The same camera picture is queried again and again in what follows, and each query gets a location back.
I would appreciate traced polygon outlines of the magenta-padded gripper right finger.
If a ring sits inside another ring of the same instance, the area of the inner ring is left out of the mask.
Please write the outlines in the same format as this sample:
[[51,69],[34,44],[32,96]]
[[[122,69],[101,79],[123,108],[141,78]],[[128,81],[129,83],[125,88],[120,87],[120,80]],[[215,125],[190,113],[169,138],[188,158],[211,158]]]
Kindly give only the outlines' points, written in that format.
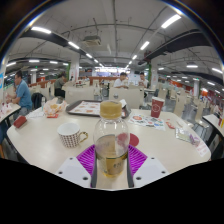
[[134,146],[129,146],[127,160],[127,181],[129,188],[140,188],[157,181],[169,172],[154,156],[141,152]]

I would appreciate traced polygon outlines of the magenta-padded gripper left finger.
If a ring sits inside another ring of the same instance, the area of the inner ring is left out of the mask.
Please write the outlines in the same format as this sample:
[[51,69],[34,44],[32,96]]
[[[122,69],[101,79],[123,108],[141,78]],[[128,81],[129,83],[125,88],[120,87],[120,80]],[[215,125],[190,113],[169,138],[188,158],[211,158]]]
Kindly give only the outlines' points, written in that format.
[[67,158],[56,175],[84,188],[95,188],[97,161],[95,146],[91,145],[76,157]]

